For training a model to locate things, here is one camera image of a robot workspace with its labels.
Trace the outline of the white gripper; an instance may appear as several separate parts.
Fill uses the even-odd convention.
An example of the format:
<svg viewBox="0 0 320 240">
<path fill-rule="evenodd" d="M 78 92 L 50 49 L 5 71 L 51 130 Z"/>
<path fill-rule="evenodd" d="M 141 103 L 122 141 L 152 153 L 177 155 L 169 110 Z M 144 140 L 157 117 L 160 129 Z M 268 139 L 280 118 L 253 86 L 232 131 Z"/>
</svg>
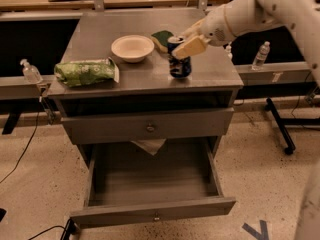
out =
<svg viewBox="0 0 320 240">
<path fill-rule="evenodd" d="M 240 0 L 212 9 L 177 37 L 178 46 L 171 52 L 178 60 L 203 53 L 208 44 L 223 46 L 239 36 Z"/>
</svg>

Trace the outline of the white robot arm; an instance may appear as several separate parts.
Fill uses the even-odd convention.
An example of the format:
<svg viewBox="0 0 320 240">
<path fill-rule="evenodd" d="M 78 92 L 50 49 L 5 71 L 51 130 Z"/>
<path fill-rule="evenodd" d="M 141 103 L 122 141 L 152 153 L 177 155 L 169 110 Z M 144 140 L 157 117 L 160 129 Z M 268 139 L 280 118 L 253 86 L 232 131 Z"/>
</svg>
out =
<svg viewBox="0 0 320 240">
<path fill-rule="evenodd" d="M 320 85 L 320 11 L 314 0 L 233 0 L 210 11 L 181 36 L 177 59 L 222 46 L 250 32 L 284 26 Z M 304 188 L 294 240 L 320 240 L 320 159 Z"/>
</svg>

